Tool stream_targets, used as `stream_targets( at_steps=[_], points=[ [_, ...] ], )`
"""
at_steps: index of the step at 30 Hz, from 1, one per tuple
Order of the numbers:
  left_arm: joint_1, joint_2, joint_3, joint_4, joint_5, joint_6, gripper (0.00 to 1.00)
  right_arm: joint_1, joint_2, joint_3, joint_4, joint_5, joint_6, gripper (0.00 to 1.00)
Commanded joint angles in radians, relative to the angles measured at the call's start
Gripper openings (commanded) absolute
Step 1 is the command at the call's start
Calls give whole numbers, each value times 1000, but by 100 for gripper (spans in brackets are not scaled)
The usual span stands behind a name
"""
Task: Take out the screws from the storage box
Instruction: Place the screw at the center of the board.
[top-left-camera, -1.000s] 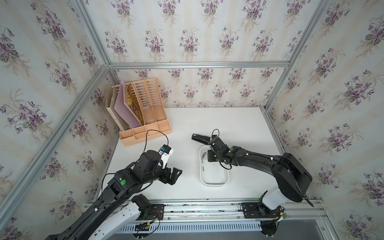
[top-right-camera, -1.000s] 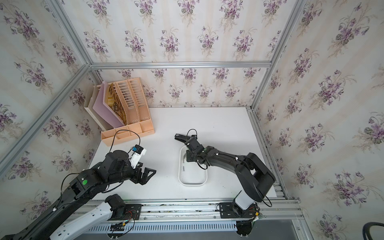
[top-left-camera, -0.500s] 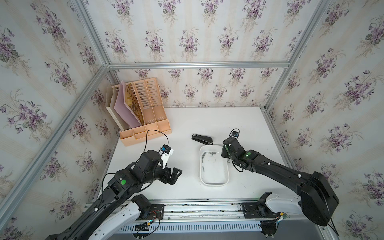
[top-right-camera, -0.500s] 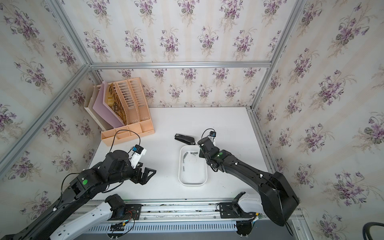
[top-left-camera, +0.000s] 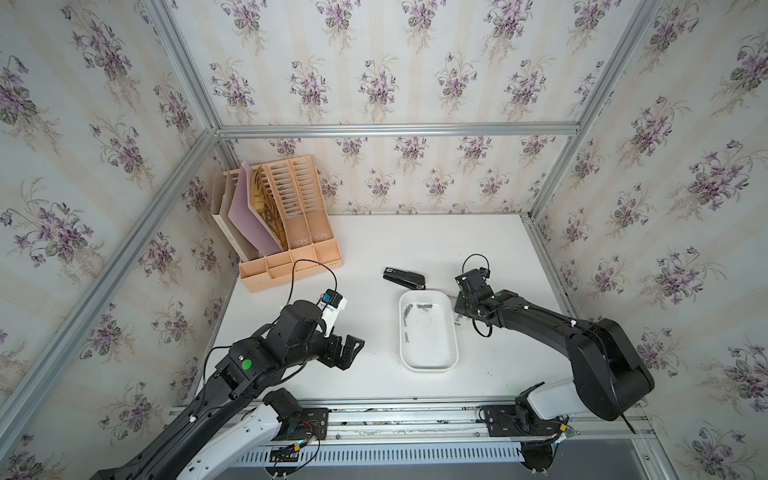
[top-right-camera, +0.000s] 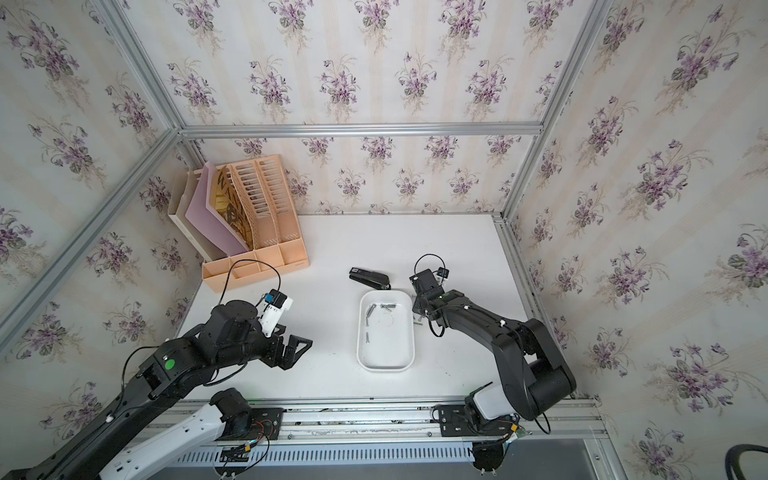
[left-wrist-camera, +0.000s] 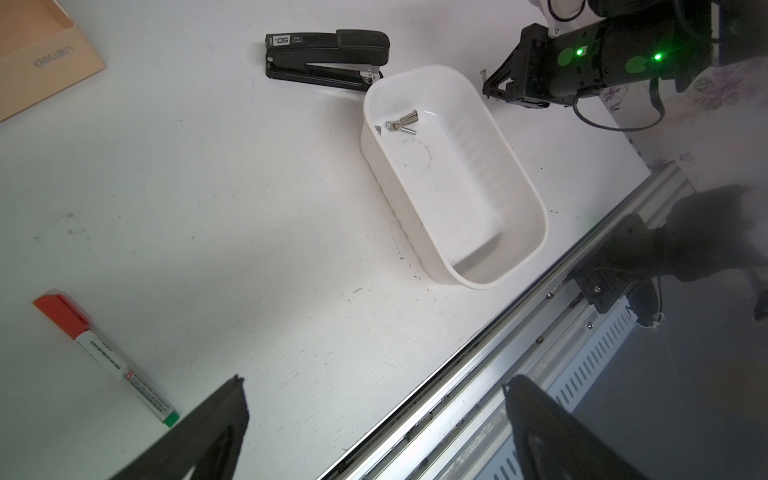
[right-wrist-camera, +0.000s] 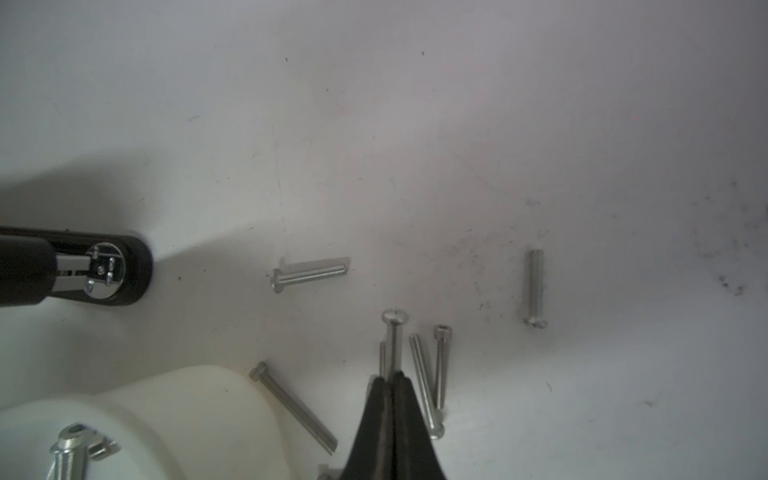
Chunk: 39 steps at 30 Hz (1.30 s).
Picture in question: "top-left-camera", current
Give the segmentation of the white plastic storage box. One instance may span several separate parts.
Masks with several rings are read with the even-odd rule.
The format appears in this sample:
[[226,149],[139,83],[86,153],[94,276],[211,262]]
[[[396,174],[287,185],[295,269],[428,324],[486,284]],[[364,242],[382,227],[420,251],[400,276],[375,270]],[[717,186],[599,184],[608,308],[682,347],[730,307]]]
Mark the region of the white plastic storage box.
[[[403,312],[412,304],[408,318]],[[416,304],[433,304],[422,310]],[[399,355],[403,365],[417,373],[444,373],[459,361],[451,298],[438,290],[410,290],[399,299]]]

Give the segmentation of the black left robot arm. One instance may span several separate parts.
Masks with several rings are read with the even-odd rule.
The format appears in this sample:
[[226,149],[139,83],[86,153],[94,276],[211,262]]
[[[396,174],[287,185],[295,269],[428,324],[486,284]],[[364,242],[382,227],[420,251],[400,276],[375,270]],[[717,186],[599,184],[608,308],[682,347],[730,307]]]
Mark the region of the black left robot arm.
[[96,479],[212,479],[247,450],[297,429],[302,408],[284,373],[317,360],[347,370],[364,340],[340,337],[316,304],[297,300],[233,343],[187,407],[139,454]]

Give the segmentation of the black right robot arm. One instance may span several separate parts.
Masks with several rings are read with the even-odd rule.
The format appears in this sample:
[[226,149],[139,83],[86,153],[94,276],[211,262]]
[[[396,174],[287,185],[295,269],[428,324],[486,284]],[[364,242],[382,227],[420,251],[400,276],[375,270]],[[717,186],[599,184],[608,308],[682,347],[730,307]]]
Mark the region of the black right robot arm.
[[529,408],[542,419],[590,412],[613,421],[653,391],[655,380],[615,321],[572,318],[541,307],[509,290],[493,291],[489,270],[458,275],[454,311],[491,328],[526,335],[562,354],[570,381],[542,385],[527,394]]

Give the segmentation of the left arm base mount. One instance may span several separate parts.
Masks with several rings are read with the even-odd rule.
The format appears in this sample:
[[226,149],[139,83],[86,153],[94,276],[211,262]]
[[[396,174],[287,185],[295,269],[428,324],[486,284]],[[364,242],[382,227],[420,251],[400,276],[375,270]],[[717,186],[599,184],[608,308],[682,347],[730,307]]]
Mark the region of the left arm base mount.
[[328,408],[304,408],[281,421],[278,433],[271,441],[325,440],[329,414]]

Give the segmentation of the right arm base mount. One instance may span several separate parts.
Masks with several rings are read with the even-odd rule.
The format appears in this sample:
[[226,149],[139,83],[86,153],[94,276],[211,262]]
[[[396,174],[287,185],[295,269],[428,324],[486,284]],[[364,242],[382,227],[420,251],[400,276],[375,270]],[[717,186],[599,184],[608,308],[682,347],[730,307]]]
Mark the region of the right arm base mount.
[[563,418],[544,420],[527,406],[517,404],[481,406],[479,419],[490,437],[549,438],[567,429]]

